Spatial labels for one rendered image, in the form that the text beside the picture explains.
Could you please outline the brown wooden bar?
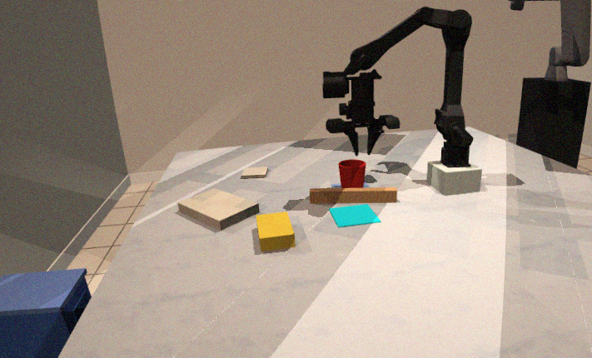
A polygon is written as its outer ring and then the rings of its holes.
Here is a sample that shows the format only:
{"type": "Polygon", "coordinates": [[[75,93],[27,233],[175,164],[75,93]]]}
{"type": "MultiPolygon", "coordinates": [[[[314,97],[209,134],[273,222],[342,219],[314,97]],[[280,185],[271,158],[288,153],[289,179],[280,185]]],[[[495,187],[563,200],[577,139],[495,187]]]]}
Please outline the brown wooden bar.
{"type": "Polygon", "coordinates": [[[395,187],[311,188],[310,203],[396,203],[395,187]]]}

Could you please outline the red cup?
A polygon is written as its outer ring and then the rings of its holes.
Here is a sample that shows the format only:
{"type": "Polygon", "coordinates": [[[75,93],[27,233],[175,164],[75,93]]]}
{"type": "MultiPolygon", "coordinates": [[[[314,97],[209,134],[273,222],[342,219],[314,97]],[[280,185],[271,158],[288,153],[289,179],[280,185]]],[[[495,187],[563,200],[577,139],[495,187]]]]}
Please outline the red cup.
{"type": "Polygon", "coordinates": [[[362,160],[344,160],[339,162],[341,188],[364,188],[366,163],[362,160]]]}

